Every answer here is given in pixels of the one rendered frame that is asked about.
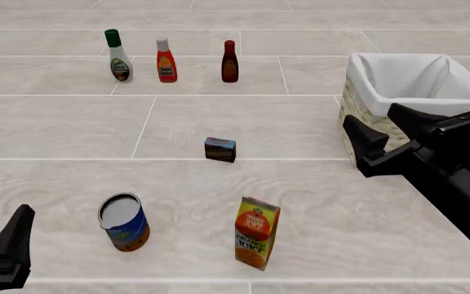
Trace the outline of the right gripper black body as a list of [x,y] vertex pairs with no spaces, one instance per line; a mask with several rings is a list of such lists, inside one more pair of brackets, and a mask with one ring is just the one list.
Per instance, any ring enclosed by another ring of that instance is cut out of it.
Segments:
[[431,134],[404,134],[409,142],[376,157],[358,158],[363,176],[395,176],[442,168],[470,167],[470,111],[452,116],[455,124]]

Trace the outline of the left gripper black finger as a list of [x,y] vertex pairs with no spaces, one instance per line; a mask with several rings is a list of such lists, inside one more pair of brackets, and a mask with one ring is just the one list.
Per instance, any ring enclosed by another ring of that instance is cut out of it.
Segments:
[[0,269],[31,266],[29,244],[35,211],[20,205],[0,232]]

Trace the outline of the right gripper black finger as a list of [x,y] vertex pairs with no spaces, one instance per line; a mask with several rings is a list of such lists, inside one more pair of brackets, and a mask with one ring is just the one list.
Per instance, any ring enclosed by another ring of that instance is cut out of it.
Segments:
[[419,112],[398,103],[390,106],[388,118],[405,134],[431,134],[435,129],[447,129],[455,124],[452,117]]
[[385,154],[389,136],[368,127],[352,115],[347,115],[343,122],[344,130],[351,142],[356,158],[376,157]]

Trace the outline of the wicker basket with white liner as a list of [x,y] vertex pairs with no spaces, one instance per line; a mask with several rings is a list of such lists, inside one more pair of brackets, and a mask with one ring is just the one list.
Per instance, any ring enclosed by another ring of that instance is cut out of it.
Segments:
[[470,111],[470,71],[447,55],[352,53],[340,100],[339,118],[359,119],[388,134],[385,151],[410,141],[388,118],[393,103],[426,114],[452,117]]

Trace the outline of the chocolate pudding box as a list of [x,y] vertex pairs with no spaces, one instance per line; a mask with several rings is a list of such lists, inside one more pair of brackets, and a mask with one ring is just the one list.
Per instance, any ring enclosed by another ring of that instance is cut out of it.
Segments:
[[236,141],[207,137],[204,142],[206,158],[227,163],[236,159]]

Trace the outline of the blue and orange tin can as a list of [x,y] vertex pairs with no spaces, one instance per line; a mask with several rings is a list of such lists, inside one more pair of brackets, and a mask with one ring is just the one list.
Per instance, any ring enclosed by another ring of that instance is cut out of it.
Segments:
[[133,193],[119,193],[104,200],[98,210],[98,220],[120,252],[140,249],[149,239],[149,223],[140,199]]

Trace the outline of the orange juice carton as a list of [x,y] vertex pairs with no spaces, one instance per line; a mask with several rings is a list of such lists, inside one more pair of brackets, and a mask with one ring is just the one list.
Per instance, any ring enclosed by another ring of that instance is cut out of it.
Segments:
[[265,271],[277,234],[281,208],[243,197],[235,220],[235,259]]

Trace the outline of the dark red sauce bottle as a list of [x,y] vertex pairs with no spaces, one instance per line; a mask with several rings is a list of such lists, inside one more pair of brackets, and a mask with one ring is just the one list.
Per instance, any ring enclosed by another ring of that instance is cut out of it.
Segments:
[[221,78],[223,82],[237,82],[239,77],[238,60],[235,51],[235,42],[224,42],[224,55],[221,64]]

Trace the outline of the green-capped salad dressing bottle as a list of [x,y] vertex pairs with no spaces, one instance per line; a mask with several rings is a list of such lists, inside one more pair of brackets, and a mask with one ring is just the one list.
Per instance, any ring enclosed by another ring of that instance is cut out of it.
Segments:
[[129,82],[133,78],[133,66],[122,47],[119,31],[108,29],[104,36],[109,46],[110,70],[119,82]]

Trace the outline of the grey-capped red ketchup bottle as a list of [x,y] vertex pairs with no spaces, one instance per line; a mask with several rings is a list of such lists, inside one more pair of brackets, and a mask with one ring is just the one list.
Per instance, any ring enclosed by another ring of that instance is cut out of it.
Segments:
[[167,38],[157,38],[157,73],[160,82],[176,82],[178,79],[175,59]]

